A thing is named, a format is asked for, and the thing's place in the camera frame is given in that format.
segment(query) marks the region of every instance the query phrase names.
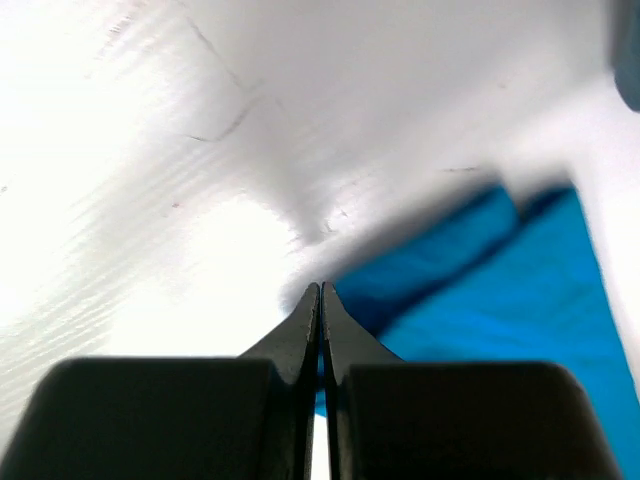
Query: white surface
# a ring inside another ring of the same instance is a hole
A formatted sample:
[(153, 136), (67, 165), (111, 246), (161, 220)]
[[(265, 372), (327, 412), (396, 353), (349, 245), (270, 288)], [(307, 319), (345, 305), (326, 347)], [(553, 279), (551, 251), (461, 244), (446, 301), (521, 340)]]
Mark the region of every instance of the white surface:
[(56, 360), (237, 354), (490, 168), (569, 169), (640, 378), (625, 5), (3, 2), (0, 445)]

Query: crack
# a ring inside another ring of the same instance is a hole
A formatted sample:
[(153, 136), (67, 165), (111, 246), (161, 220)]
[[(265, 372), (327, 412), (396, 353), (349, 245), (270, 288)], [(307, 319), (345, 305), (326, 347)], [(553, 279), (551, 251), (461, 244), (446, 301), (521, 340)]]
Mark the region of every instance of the crack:
[(225, 138), (227, 138), (229, 135), (231, 135), (233, 132), (235, 132), (238, 127), (240, 125), (242, 125), (242, 122), (244, 122), (244, 120), (247, 118), (247, 115), (249, 115), (251, 113), (251, 110), (253, 110), (253, 108), (256, 106), (256, 104), (262, 100), (262, 97), (258, 97), (258, 98), (254, 98), (253, 100), (251, 100), (249, 103), (247, 103), (245, 105), (245, 107), (240, 110), (240, 112), (238, 113), (238, 115), (235, 116), (235, 118), (233, 119), (233, 121), (229, 124), (229, 126), (227, 128), (225, 128), (222, 133), (220, 133), (215, 139), (214, 142), (221, 142), (222, 140), (224, 140)]
[(193, 31), (193, 33), (196, 34), (196, 36), (198, 37), (198, 39), (200, 40), (200, 42), (205, 46), (205, 48), (207, 50), (209, 50), (209, 52), (211, 52), (213, 54), (214, 57), (216, 57), (216, 59), (220, 62), (220, 65), (222, 66), (222, 68), (224, 69), (224, 71), (227, 73), (227, 75), (229, 76), (229, 78), (231, 79), (231, 81), (233, 82), (233, 84), (238, 87), (240, 90), (244, 91), (245, 87), (244, 84), (242, 83), (242, 81), (240, 80), (240, 77), (238, 76), (238, 74), (236, 72), (234, 72), (231, 67), (229, 67), (229, 65), (227, 65), (227, 62), (224, 61), (224, 59), (222, 58), (222, 56), (220, 55), (220, 52), (218, 52), (218, 49), (213, 45), (213, 43), (211, 42), (211, 40), (209, 40), (204, 33), (202, 33), (202, 30), (200, 30), (200, 28), (195, 24), (195, 22), (193, 21), (193, 19), (189, 16), (185, 17), (187, 20), (187, 23), (189, 24), (189, 27), (191, 28), (191, 30)]
[(245, 121), (247, 116), (251, 113), (251, 111), (255, 108), (258, 102), (260, 102), (262, 99), (263, 97), (257, 97), (251, 100), (249, 103), (247, 103), (244, 106), (244, 108), (240, 110), (240, 112), (238, 112), (238, 114), (235, 117), (233, 117), (233, 120), (231, 121), (231, 123), (229, 123), (227, 127), (224, 130), (222, 130), (222, 132), (220, 132), (214, 138), (206, 138), (206, 137), (201, 137), (199, 135), (190, 135), (188, 133), (183, 133), (182, 136), (185, 138), (190, 138), (191, 140), (196, 140), (198, 142), (203, 142), (203, 143), (219, 143), (223, 141), (225, 138), (227, 138), (229, 135), (231, 135), (233, 132), (235, 132), (240, 127), (240, 125), (242, 125), (242, 123)]

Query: dark object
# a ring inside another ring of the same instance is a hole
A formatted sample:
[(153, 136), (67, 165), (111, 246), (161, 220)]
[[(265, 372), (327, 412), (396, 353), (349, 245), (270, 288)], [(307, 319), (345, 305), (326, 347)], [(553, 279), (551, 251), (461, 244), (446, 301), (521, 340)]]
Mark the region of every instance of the dark object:
[(308, 478), (321, 317), (334, 480), (621, 478), (561, 367), (405, 364), (312, 285), (238, 359), (59, 365), (0, 479)]

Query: blue cloth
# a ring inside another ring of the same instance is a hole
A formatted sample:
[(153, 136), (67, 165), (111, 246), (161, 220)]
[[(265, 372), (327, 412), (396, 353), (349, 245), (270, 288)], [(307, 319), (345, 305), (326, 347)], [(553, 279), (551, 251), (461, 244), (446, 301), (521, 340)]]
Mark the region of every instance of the blue cloth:
[(640, 0), (636, 0), (629, 38), (616, 68), (616, 85), (629, 108), (640, 112)]
[[(382, 325), (380, 341), (408, 361), (564, 365), (585, 387), (624, 477), (640, 479), (640, 405), (577, 194), (547, 197), (526, 222), (501, 195), (348, 274), (338, 294), (365, 328)], [(415, 301), (415, 292), (424, 295)], [(388, 302), (395, 316), (371, 323), (366, 298), (375, 311)]]

